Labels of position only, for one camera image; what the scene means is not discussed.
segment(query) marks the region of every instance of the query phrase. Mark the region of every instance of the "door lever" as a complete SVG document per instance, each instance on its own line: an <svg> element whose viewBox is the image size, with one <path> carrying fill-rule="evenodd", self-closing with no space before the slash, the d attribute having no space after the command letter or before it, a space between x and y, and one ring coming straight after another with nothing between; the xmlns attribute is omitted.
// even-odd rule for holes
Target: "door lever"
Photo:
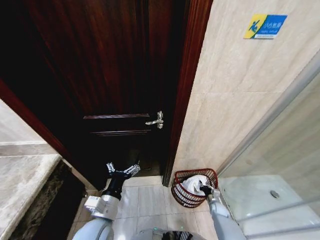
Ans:
<svg viewBox="0 0 320 240"><path fill-rule="evenodd" d="M162 111L159 111L157 113L158 115L158 119L154 120L154 121L146 121L145 124L146 125L153 125L153 124L157 124L158 129L162 129L162 127L164 126L164 121L163 121L163 117L164 114L162 113Z"/></svg>

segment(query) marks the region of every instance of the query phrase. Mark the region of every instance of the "door panel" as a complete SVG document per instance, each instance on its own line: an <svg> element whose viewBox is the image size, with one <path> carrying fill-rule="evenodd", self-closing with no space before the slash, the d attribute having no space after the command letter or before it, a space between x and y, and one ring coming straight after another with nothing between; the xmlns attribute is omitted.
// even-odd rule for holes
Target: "door panel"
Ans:
<svg viewBox="0 0 320 240"><path fill-rule="evenodd" d="M107 162L125 169L140 161L141 176L161 175L187 3L4 2L14 29L4 27L1 50L7 62L1 76L63 143L74 167L98 188L106 180ZM13 73L16 66L21 71ZM156 120L158 111L163 129L145 124Z"/></svg>

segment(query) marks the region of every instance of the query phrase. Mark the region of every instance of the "wooden door frame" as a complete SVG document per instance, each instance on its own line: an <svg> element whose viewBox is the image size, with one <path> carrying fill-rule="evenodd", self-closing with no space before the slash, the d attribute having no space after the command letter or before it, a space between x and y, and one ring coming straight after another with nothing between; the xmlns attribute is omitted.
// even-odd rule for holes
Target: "wooden door frame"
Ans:
<svg viewBox="0 0 320 240"><path fill-rule="evenodd" d="M166 187L169 186L212 3L213 0L189 0L187 1L189 6L185 8L187 12L184 16L186 19L184 45L173 113L169 154L162 178L162 184Z"/></svg>
<svg viewBox="0 0 320 240"><path fill-rule="evenodd" d="M213 0L186 0L182 31L184 43L180 57L175 107L169 140L168 158L165 163L162 184L168 186L174 166L179 140L187 112L194 78ZM36 115L10 90L0 78L0 97L29 126L31 126L48 144L71 164L75 163L73 155L64 144L37 118Z"/></svg>

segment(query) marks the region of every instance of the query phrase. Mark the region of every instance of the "shower enclosure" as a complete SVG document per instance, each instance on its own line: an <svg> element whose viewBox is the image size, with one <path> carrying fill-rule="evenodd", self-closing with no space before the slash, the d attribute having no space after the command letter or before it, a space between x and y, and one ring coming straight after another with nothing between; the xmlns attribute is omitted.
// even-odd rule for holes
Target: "shower enclosure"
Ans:
<svg viewBox="0 0 320 240"><path fill-rule="evenodd" d="M320 239L319 72L317 54L219 173L248 239Z"/></svg>

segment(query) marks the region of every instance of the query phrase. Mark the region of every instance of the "marble countertop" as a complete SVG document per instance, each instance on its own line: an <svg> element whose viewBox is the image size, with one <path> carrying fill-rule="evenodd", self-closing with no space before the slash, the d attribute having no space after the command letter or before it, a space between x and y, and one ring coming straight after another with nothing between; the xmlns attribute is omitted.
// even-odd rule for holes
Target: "marble countertop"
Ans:
<svg viewBox="0 0 320 240"><path fill-rule="evenodd" d="M0 240L7 240L55 169L58 154L0 157Z"/></svg>

